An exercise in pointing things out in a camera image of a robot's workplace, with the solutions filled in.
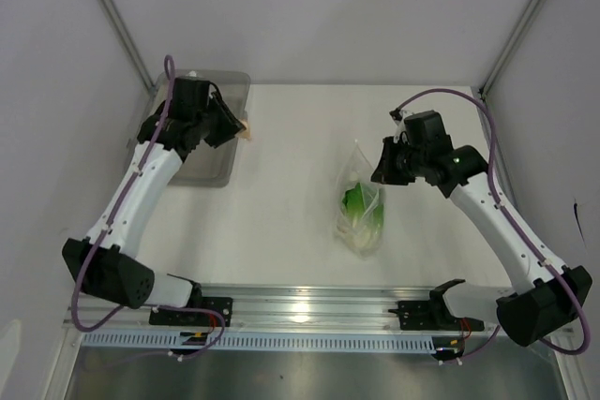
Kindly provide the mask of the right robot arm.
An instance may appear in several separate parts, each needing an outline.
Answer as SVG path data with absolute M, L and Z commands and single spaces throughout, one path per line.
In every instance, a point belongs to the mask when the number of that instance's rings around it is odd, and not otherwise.
M 492 164 L 470 145 L 454 147 L 435 111 L 391 111 L 397 125 L 383 139 L 371 176 L 380 185 L 424 179 L 465 214 L 484 237 L 510 280 L 507 289 L 453 279 L 429 293 L 428 317 L 439 328 L 460 319 L 498 324 L 527 347 L 576 319 L 592 287 L 583 266 L 570 268 L 535 235 L 495 186 Z

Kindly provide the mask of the small garlic bulb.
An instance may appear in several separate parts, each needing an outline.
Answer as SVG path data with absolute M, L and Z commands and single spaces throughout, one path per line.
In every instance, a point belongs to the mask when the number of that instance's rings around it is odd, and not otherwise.
M 235 137 L 240 140 L 251 141 L 252 131 L 246 111 L 243 111 L 242 116 L 238 118 L 238 122 L 241 124 L 242 128 L 236 133 Z

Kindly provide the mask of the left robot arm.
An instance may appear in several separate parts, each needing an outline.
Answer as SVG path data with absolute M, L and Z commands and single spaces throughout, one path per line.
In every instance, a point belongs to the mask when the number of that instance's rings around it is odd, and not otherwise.
M 191 325 L 203 315 L 193 282 L 141 263 L 141 239 L 188 156 L 201 143 L 218 148 L 245 126 L 211 81 L 180 76 L 167 95 L 142 123 L 126 175 L 101 218 L 80 240 L 68 239 L 62 255 L 78 293 L 131 309 L 167 305 L 180 323 Z

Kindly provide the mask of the green plastic lettuce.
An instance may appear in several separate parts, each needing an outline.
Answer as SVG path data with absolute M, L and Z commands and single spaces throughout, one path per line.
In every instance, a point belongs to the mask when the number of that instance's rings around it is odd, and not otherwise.
M 350 186 L 337 216 L 337 234 L 345 245 L 360 256 L 372 253 L 380 244 L 383 225 L 384 191 L 362 182 Z

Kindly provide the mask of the clear zip top bag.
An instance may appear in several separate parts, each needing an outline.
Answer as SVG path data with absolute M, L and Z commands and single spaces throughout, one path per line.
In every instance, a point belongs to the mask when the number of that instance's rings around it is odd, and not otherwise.
M 355 141 L 336 180 L 333 231 L 360 259 L 375 253 L 383 239 L 385 190 L 371 181 L 373 172 L 359 141 Z

